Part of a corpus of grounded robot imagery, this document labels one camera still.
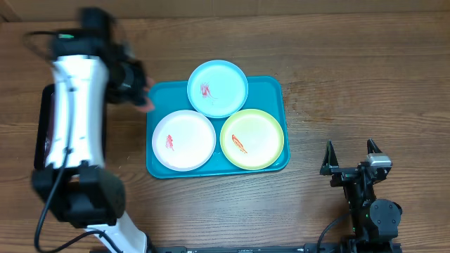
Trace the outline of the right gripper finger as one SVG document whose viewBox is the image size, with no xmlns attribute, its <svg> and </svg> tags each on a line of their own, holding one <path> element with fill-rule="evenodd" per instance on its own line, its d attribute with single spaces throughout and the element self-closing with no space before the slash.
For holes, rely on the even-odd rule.
<svg viewBox="0 0 450 253">
<path fill-rule="evenodd" d="M 382 152 L 372 138 L 367 140 L 367 151 L 368 154 L 378 154 Z"/>
<path fill-rule="evenodd" d="M 328 140 L 326 145 L 326 153 L 320 168 L 320 175 L 332 175 L 338 168 L 339 164 L 334 151 L 333 143 L 331 140 Z"/>
</svg>

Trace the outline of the pink and green sponge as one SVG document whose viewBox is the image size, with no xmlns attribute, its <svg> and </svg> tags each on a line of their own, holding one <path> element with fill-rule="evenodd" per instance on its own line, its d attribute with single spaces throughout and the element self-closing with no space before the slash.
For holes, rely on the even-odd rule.
<svg viewBox="0 0 450 253">
<path fill-rule="evenodd" d="M 146 85 L 143 87 L 143 98 L 146 102 L 143 105 L 135 107 L 139 112 L 147 113 L 155 109 L 153 102 L 148 97 L 148 94 L 154 85 L 155 81 L 150 77 L 146 77 Z"/>
</svg>

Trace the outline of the white plate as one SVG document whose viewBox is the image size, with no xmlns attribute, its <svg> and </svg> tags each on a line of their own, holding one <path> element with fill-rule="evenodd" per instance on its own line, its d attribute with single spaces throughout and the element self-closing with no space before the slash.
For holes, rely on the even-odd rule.
<svg viewBox="0 0 450 253">
<path fill-rule="evenodd" d="M 157 160 L 173 171 L 191 171 L 212 156 L 216 132 L 206 116 L 192 110 L 178 110 L 165 116 L 155 127 L 152 149 Z"/>
</svg>

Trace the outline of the light blue plate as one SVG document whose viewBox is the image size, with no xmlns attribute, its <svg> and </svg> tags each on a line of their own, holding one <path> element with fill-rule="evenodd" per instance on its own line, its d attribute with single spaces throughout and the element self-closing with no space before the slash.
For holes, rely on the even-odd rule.
<svg viewBox="0 0 450 253">
<path fill-rule="evenodd" d="M 210 118 L 225 118 L 239 111 L 248 97 L 244 72 L 226 60 L 210 60 L 194 69 L 187 96 L 195 110 Z"/>
</svg>

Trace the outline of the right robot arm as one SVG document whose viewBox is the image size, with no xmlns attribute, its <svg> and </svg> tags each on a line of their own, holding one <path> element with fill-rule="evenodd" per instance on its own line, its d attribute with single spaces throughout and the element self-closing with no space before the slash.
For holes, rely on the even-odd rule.
<svg viewBox="0 0 450 253">
<path fill-rule="evenodd" d="M 320 174 L 331 177 L 332 187 L 343 188 L 349 212 L 323 230 L 316 244 L 317 252 L 401 251 L 401 246 L 392 240 L 398 236 L 402 208 L 391 200 L 378 199 L 373 188 L 387 178 L 392 161 L 371 138 L 367 140 L 367 152 L 366 159 L 356 167 L 341 168 L 332 142 L 327 142 Z M 336 246 L 323 246 L 326 232 L 348 217 L 352 220 L 353 233 L 342 237 Z"/>
</svg>

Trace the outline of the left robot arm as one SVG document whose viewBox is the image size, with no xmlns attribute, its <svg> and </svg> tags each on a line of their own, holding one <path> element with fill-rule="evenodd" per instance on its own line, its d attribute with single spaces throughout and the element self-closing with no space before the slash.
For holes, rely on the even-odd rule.
<svg viewBox="0 0 450 253">
<path fill-rule="evenodd" d="M 123 182 L 105 168 L 106 105 L 148 104 L 146 73 L 117 22 L 97 7 L 79 11 L 80 26 L 50 32 L 42 58 L 53 83 L 42 94 L 32 187 L 42 214 L 95 235 L 107 252 L 154 252 L 126 213 Z"/>
</svg>

